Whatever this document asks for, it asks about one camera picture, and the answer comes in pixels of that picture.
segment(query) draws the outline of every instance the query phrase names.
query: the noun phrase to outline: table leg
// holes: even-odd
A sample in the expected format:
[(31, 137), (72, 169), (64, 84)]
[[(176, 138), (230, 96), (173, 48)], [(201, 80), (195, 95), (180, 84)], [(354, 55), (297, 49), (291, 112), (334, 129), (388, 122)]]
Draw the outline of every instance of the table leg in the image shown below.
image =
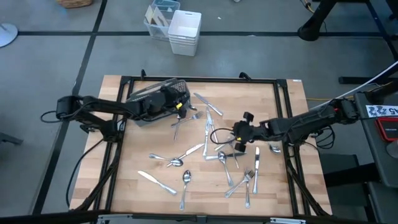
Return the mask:
[(375, 163), (357, 166), (355, 168), (331, 172), (323, 175), (326, 187), (346, 184), (363, 184), (369, 181), (380, 181)]
[(312, 17), (298, 29), (298, 36), (307, 41), (314, 41), (319, 38), (319, 30), (329, 12), (335, 6), (337, 0), (322, 0)]
[(0, 133), (0, 141), (10, 142), (16, 145), (21, 145), (23, 140), (9, 136), (8, 134)]

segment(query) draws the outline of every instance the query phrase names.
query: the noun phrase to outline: sticker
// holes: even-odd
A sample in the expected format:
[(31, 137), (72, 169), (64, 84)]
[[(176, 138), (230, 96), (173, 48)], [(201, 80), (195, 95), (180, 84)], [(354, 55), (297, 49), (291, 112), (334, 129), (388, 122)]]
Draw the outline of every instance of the sticker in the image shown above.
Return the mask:
[(398, 116), (398, 106), (366, 105), (366, 111), (370, 118), (380, 116)]

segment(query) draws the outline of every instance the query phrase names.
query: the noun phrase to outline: white container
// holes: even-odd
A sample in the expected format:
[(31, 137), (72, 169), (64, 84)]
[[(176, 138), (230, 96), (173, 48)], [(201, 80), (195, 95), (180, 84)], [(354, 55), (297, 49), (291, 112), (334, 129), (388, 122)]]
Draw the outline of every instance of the white container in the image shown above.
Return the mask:
[[(169, 24), (172, 22), (174, 12), (180, 9), (180, 3), (173, 0), (154, 0), (150, 6), (152, 10), (155, 10), (155, 8), (158, 7), (159, 11), (162, 12)], [(146, 19), (144, 19), (144, 24), (147, 26), (149, 34), (153, 39), (169, 40), (169, 36), (167, 35), (169, 27), (149, 24)]]
[(195, 56), (201, 27), (201, 13), (176, 10), (169, 27), (174, 54)]

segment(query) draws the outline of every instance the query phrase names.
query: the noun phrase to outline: silver fork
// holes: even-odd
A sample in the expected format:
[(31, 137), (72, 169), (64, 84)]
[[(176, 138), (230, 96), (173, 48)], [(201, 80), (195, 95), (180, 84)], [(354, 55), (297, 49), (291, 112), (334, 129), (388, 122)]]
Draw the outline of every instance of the silver fork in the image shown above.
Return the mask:
[(244, 175), (243, 175), (243, 179), (242, 181), (240, 181), (240, 183), (236, 184), (234, 187), (232, 187), (229, 191), (225, 192), (225, 197), (229, 198), (229, 196), (231, 196), (231, 194), (243, 183), (245, 182), (249, 182), (249, 180), (251, 180), (254, 177), (254, 171), (249, 169), (249, 168), (245, 168), (244, 170)]
[(176, 125), (180, 125), (180, 124), (182, 124), (182, 123), (184, 123), (184, 122), (187, 122), (187, 121), (189, 121), (189, 120), (192, 120), (192, 119), (199, 119), (201, 116), (203, 116), (203, 114), (204, 114), (203, 111), (199, 111), (199, 112), (195, 113), (192, 117), (190, 117), (190, 118), (188, 118), (188, 119), (185, 119), (185, 120), (183, 120), (183, 121), (179, 121), (179, 122), (177, 122), (177, 123), (172, 124), (172, 128), (174, 128)]

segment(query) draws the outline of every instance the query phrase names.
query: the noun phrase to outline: wooden table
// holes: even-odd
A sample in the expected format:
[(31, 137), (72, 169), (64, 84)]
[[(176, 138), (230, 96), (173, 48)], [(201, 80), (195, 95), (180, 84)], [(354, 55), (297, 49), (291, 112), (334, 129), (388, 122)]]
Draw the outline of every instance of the wooden table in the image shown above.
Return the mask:
[[(106, 75), (103, 80), (99, 97), (106, 100), (116, 100), (121, 76)], [(300, 80), (287, 80), (289, 96), (293, 114), (307, 111), (307, 102)], [(140, 90), (154, 82), (134, 82), (133, 91)], [(254, 125), (260, 121), (277, 117), (273, 85), (258, 83), (198, 83), (188, 82), (192, 93), (198, 92), (209, 99), (224, 112), (224, 116), (211, 111), (216, 128), (230, 128), (242, 120), (243, 113), (249, 111), (254, 114)], [(284, 102), (283, 92), (280, 90), (281, 102)], [(205, 111), (206, 105), (193, 94), (192, 104), (199, 110)], [(111, 114), (96, 113), (103, 119), (111, 119)], [(206, 215), (248, 215), (248, 216), (292, 216), (287, 175), (282, 154), (270, 152), (266, 142), (256, 141), (248, 144), (247, 155), (238, 157), (237, 169), (232, 158), (227, 160), (227, 166), (234, 183), (243, 177), (245, 167), (254, 168), (255, 147), (261, 149), (259, 168), (259, 193), (250, 194), (251, 208), (246, 209), (245, 187), (240, 187), (230, 198), (224, 193), (229, 189), (226, 174), (219, 161), (204, 161), (203, 148), (187, 156), (182, 167), (166, 168), (167, 162), (149, 159), (149, 153), (164, 157), (177, 157), (190, 147), (204, 142), (204, 127), (206, 116), (196, 121), (189, 121), (181, 125), (177, 141), (174, 142), (174, 129), (170, 127), (176, 122), (174, 116), (164, 118), (156, 123), (138, 127), (128, 120), (121, 153), (118, 175), (114, 190), (111, 211), (115, 213), (156, 213), (156, 214), (206, 214)], [(90, 133), (86, 150), (102, 138), (101, 133)], [(216, 154), (216, 145), (209, 141), (209, 155)], [(280, 142), (272, 142), (282, 148)], [(73, 192), (71, 208), (79, 206), (90, 193), (100, 176), (101, 164), (104, 157), (106, 143), (103, 142), (89, 153), (82, 161), (76, 186)], [(303, 172), (309, 191), (325, 211), (331, 213), (328, 194), (323, 179), (322, 168), (318, 152), (311, 146), (300, 148)], [(185, 198), (185, 210), (178, 209), (185, 170), (192, 173), (192, 181), (188, 184)], [(178, 191), (176, 196), (170, 195), (158, 185), (140, 176), (137, 171), (143, 170)], [(300, 191), (296, 187), (298, 208), (303, 213)], [(101, 206), (104, 207), (106, 193), (103, 193)]]

